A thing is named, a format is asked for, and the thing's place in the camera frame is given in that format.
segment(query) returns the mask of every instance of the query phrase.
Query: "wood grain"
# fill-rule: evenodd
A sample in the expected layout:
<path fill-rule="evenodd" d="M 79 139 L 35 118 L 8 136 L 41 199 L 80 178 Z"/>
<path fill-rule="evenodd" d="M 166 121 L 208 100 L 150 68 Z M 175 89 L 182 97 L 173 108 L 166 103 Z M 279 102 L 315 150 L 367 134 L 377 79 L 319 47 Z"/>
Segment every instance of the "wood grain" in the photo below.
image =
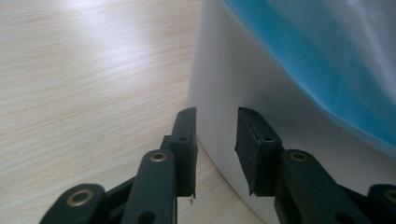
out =
<path fill-rule="evenodd" d="M 135 175 L 188 106 L 199 6 L 0 2 L 0 223 L 38 223 L 77 184 Z M 197 170 L 179 223 L 262 223 L 202 148 Z"/>

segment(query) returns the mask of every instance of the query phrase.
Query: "tabletop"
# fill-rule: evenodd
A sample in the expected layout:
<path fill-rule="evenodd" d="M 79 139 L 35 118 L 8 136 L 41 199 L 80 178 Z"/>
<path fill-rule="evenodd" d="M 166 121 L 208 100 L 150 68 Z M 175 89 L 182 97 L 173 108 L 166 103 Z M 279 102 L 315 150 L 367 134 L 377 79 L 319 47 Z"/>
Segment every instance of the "tabletop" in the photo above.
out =
<path fill-rule="evenodd" d="M 199 0 L 0 2 L 0 223 L 133 177 L 188 107 Z M 179 223 L 262 223 L 200 147 Z"/>

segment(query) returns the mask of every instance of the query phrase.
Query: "light wood surface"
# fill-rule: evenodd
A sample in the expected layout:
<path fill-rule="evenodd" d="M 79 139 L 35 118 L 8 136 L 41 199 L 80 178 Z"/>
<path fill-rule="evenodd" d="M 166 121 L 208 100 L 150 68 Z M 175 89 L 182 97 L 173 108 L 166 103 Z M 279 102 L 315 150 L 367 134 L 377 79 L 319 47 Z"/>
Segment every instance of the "light wood surface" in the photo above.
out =
<path fill-rule="evenodd" d="M 188 107 L 199 6 L 0 2 L 0 223 L 38 223 L 73 186 L 136 174 Z M 197 172 L 179 223 L 262 223 L 202 148 Z"/>

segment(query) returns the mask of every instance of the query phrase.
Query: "wooden table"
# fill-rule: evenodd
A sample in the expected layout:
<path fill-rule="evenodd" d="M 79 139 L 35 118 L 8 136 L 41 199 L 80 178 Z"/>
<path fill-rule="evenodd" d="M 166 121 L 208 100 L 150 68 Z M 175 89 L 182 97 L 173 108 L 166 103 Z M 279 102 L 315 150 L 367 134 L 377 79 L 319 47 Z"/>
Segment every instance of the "wooden table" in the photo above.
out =
<path fill-rule="evenodd" d="M 0 223 L 37 223 L 66 189 L 136 174 L 188 107 L 199 6 L 0 2 Z M 202 148 L 197 172 L 179 223 L 262 223 Z"/>

